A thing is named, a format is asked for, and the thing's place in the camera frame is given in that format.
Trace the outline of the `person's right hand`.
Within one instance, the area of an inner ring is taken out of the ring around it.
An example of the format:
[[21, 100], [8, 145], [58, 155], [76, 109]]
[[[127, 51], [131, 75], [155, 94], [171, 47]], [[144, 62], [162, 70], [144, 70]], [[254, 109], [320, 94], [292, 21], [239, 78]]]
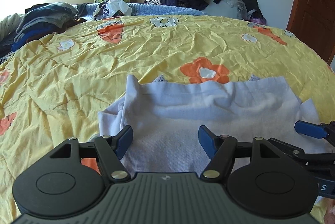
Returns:
[[325, 224], [335, 224], [335, 200], [325, 198], [326, 213], [324, 215]]

